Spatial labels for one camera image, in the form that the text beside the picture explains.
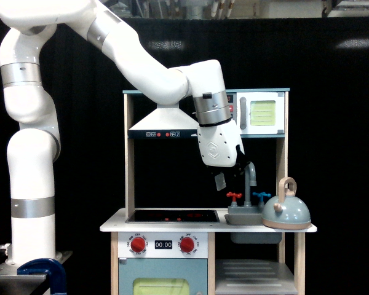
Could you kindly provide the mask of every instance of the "gray faucet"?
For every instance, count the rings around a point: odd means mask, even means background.
[[[250,201],[250,187],[257,186],[256,181],[256,168],[253,162],[250,162],[245,167],[245,203],[244,207],[250,207],[252,205]]]

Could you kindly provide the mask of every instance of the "red faucet handle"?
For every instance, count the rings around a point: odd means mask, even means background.
[[[227,197],[232,197],[232,201],[233,202],[236,202],[236,199],[240,199],[240,198],[242,198],[242,194],[235,194],[234,192],[228,192],[227,193]]]

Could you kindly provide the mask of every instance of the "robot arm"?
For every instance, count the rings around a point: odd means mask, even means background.
[[[39,73],[41,47],[66,23],[97,46],[137,89],[158,104],[193,96],[202,160],[233,167],[243,152],[230,118],[218,61],[167,69],[141,46],[138,34],[97,0],[0,0],[12,29],[0,48],[4,99],[20,131],[10,140],[12,257],[16,264],[55,254],[53,161],[60,153],[56,110]]]
[[[243,152],[239,132],[231,121],[218,61],[167,69],[141,46],[134,29],[97,0],[0,0],[0,17],[19,31],[19,40],[28,40],[27,35],[40,30],[36,36],[44,34],[54,24],[66,23],[98,47],[132,85],[158,104],[175,104],[191,95],[200,124],[200,153],[206,165],[232,167],[237,159],[236,146]]]

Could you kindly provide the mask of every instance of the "blue kettle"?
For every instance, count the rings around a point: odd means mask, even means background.
[[[261,215],[263,224],[275,229],[308,229],[310,212],[305,203],[295,197],[296,182],[291,177],[279,181],[277,196],[266,202]]]

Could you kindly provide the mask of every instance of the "oven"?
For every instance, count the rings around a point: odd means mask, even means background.
[[[207,295],[206,232],[120,232],[120,295]]]

